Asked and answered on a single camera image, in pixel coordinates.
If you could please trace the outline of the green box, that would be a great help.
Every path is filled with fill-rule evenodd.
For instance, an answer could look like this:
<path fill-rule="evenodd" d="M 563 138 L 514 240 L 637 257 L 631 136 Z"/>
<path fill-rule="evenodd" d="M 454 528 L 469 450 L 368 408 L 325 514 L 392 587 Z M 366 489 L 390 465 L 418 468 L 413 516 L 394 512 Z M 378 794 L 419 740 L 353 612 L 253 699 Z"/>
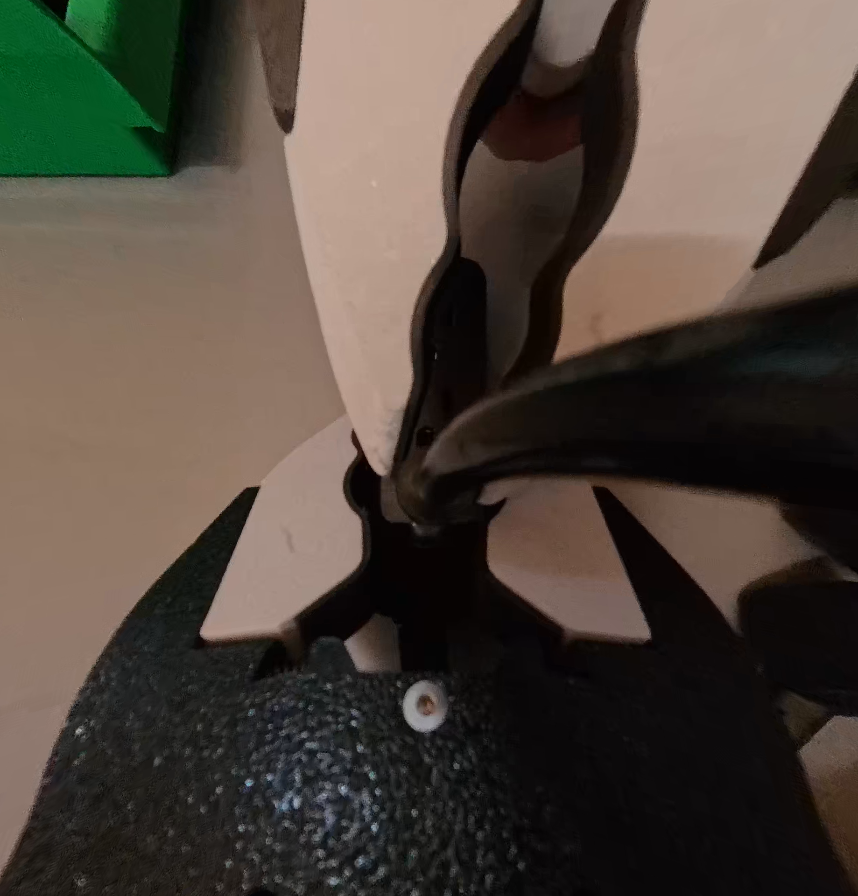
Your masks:
<path fill-rule="evenodd" d="M 0 1 L 0 176 L 167 176 L 190 3 Z"/>

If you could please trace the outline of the white cylindrical object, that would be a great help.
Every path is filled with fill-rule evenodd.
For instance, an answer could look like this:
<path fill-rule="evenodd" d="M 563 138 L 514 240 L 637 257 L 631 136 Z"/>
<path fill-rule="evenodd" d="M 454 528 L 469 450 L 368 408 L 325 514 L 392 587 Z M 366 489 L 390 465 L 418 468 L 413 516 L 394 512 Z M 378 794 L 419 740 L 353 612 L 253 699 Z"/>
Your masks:
<path fill-rule="evenodd" d="M 530 95 L 552 98 L 579 82 L 614 1 L 543 1 L 521 78 Z"/>

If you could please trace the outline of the dark rounded object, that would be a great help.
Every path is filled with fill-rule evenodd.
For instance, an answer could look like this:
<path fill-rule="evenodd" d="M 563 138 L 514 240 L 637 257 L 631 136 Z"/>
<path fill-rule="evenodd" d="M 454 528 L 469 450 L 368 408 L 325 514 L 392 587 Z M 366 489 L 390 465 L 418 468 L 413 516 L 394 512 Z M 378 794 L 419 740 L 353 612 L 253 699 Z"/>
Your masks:
<path fill-rule="evenodd" d="M 759 673 L 832 715 L 858 718 L 858 575 L 815 556 L 760 576 L 737 597 Z"/>

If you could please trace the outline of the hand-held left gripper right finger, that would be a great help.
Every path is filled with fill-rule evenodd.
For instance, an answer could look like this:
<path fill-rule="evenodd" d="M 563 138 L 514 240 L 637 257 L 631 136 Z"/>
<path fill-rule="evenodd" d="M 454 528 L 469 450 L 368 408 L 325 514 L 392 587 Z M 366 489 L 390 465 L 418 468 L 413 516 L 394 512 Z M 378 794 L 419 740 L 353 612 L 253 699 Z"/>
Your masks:
<path fill-rule="evenodd" d="M 858 280 L 858 202 L 783 258 L 760 250 L 858 70 L 858 2 L 645 2 L 636 142 L 622 193 L 563 286 L 556 358 L 670 322 Z M 518 86 L 491 120 L 491 378 L 527 337 L 530 287 L 591 198 L 591 62 L 552 98 Z M 773 505 L 606 483 L 733 622 L 750 581 L 819 556 Z M 517 484 L 491 571 L 569 634 L 635 642 L 647 622 L 591 484 Z"/>

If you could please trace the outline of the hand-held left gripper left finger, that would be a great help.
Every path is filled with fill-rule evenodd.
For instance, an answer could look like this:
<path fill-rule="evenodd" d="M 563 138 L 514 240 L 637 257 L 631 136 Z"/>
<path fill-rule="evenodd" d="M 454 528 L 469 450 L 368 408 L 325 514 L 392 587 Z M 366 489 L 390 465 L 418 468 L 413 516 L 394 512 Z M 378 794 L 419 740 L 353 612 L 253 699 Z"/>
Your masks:
<path fill-rule="evenodd" d="M 412 518 L 425 455 L 488 390 L 486 277 L 464 257 L 469 156 L 519 81 L 539 2 L 304 2 L 285 143 L 311 293 L 348 423 L 263 480 L 201 626 L 304 666 L 376 616 L 405 669 L 444 670 L 492 580 L 496 509 Z"/>

